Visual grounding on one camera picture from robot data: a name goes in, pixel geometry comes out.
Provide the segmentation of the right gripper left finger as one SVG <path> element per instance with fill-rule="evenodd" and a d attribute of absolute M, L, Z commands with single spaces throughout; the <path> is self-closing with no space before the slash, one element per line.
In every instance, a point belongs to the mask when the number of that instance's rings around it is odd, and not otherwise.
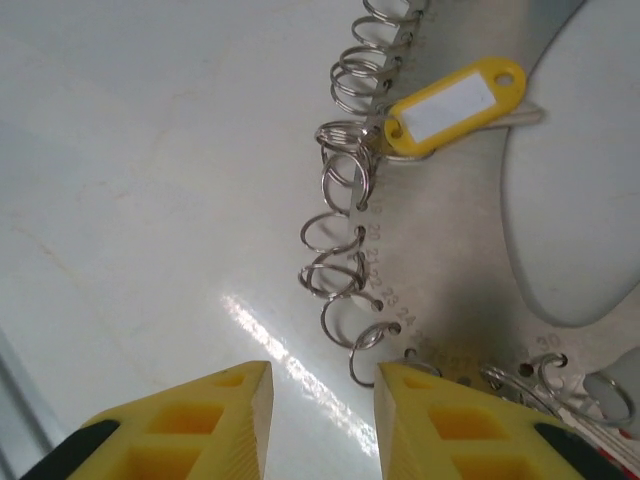
<path fill-rule="evenodd" d="M 103 411 L 28 479 L 262 479 L 273 412 L 268 361 L 249 361 Z"/>

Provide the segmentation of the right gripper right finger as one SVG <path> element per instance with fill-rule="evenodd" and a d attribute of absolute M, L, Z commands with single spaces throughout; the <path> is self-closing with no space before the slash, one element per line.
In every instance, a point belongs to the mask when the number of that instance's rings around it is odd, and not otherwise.
<path fill-rule="evenodd" d="M 375 375 L 385 479 L 624 479 L 561 420 L 405 364 Z"/>

